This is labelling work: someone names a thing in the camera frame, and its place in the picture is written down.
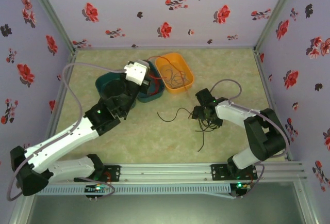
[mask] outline floral wallpaper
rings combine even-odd
[[[72,46],[82,49],[254,46],[278,0],[49,1]],[[286,24],[280,25],[279,37]],[[79,41],[87,45],[77,46]]]
[[[259,49],[293,158],[309,173],[320,223],[330,223],[329,10],[326,0],[288,0]]]
[[[45,139],[70,52],[38,0],[0,0],[0,6],[6,7],[0,12],[0,223],[6,224],[14,207],[6,200],[10,150]]]

